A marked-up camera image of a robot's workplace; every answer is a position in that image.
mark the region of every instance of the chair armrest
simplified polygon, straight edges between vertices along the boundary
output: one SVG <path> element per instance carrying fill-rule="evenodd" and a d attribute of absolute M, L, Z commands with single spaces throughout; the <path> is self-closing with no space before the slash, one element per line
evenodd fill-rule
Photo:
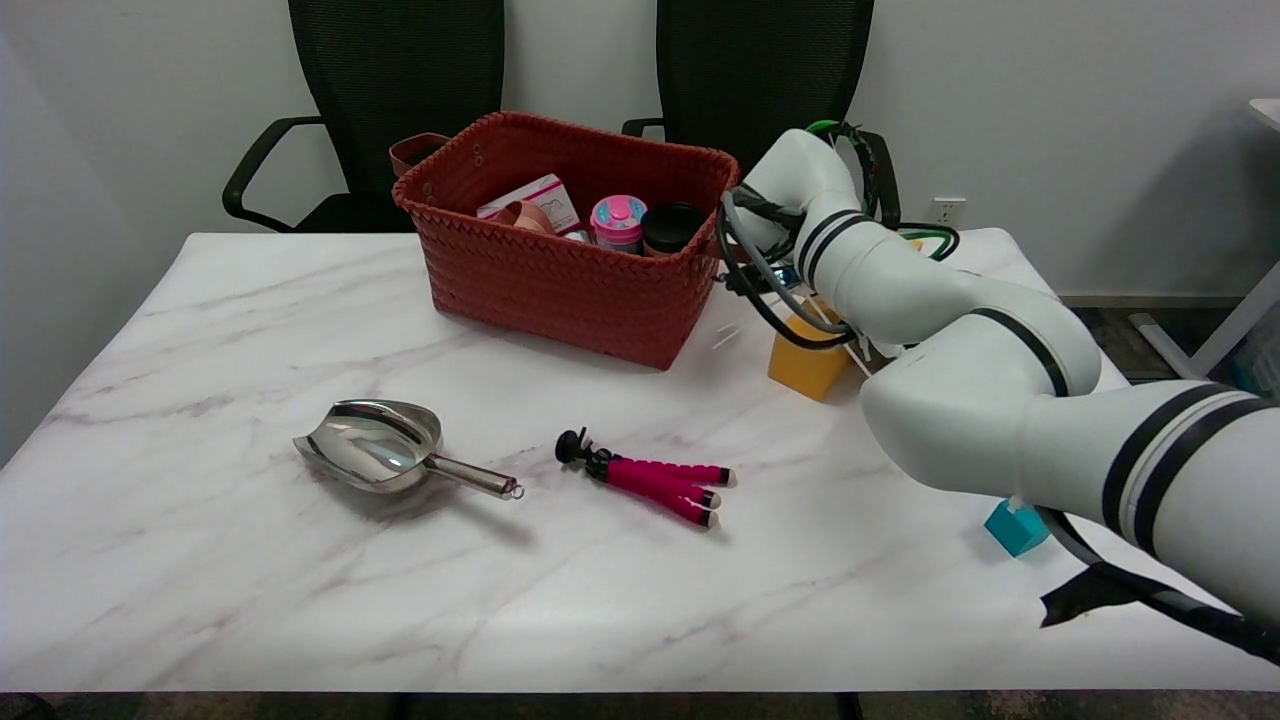
<path fill-rule="evenodd" d="M 255 213 L 253 210 L 244 209 L 244 188 L 257 174 L 257 169 L 262 167 L 262 161 L 271 150 L 280 142 L 284 133 L 293 129 L 296 126 L 317 126 L 324 124 L 324 119 L 319 117 L 307 118 L 280 118 L 275 120 L 262 135 L 253 141 L 250 146 L 248 152 L 241 158 L 239 165 L 236 167 L 236 172 L 232 173 L 232 178 L 227 181 L 227 187 L 223 188 L 223 208 L 227 214 L 233 218 L 239 218 L 242 220 L 248 220 L 251 223 L 257 223 L 265 228 L 270 228 L 276 232 L 293 232 L 293 227 L 276 220 L 275 218 L 264 215 L 261 213 Z"/>
<path fill-rule="evenodd" d="M 663 127 L 662 118 L 637 118 L 622 123 L 622 135 L 644 137 L 644 128 Z"/>
<path fill-rule="evenodd" d="M 893 174 L 893 158 L 888 154 L 888 143 L 874 132 L 859 131 L 863 141 L 872 151 L 872 160 L 876 168 L 874 197 L 879 200 L 879 223 L 891 231 L 896 231 L 902 223 L 902 205 L 897 197 L 897 176 Z"/>

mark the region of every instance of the white wall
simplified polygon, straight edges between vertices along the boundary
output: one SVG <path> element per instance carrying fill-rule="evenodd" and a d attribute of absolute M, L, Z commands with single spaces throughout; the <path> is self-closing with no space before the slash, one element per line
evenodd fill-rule
<path fill-rule="evenodd" d="M 851 117 L 904 211 L 969 199 L 1064 295 L 1243 295 L 1280 259 L 1275 0 L 881 1 Z"/>
<path fill-rule="evenodd" d="M 508 0 L 504 104 L 659 114 L 652 8 Z M 4 0 L 0 33 L 3 460 L 188 233 L 253 229 L 221 186 L 315 105 L 282 1 Z M 881 0 L 851 117 L 888 136 L 908 215 L 966 196 L 1060 292 L 1235 295 L 1280 256 L 1280 136 L 1243 110 L 1277 94 L 1275 0 Z M 247 202 L 296 220 L 340 190 L 300 128 Z"/>
<path fill-rule="evenodd" d="M 0 35 L 0 462 L 159 270 Z"/>

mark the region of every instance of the basket handle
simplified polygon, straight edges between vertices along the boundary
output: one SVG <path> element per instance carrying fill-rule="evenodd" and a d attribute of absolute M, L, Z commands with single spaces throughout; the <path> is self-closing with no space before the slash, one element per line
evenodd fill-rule
<path fill-rule="evenodd" d="M 406 137 L 387 151 L 392 156 L 392 170 L 396 172 L 396 177 L 403 177 L 413 165 L 425 160 L 436 147 L 448 141 L 448 136 L 438 132 L 422 132 L 413 137 Z"/>

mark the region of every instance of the yellow block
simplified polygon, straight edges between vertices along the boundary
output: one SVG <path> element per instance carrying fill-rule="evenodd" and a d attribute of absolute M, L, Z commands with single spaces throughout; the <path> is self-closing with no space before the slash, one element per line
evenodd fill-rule
<path fill-rule="evenodd" d="M 827 318 L 838 322 L 836 314 L 827 309 L 826 304 L 822 305 L 822 309 Z M 805 310 L 814 313 L 813 305 L 808 300 Z M 787 327 L 805 340 L 836 337 L 814 328 L 795 315 L 787 319 Z M 805 350 L 791 345 L 782 336 L 777 336 L 773 338 L 773 354 L 769 356 L 769 377 L 805 397 L 822 402 L 845 368 L 852 363 L 852 357 L 844 347 Z"/>

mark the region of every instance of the red woven basket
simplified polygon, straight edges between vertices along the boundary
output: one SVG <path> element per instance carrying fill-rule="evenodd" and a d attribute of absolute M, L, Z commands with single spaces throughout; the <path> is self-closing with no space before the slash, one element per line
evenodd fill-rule
<path fill-rule="evenodd" d="M 666 370 L 707 304 L 713 222 L 669 258 L 640 258 L 475 217 L 556 173 L 579 218 L 609 195 L 650 208 L 689 202 L 713 218 L 737 163 L 718 150 L 653 142 L 522 113 L 454 136 L 392 191 L 422 241 L 431 299 L 453 313 Z"/>

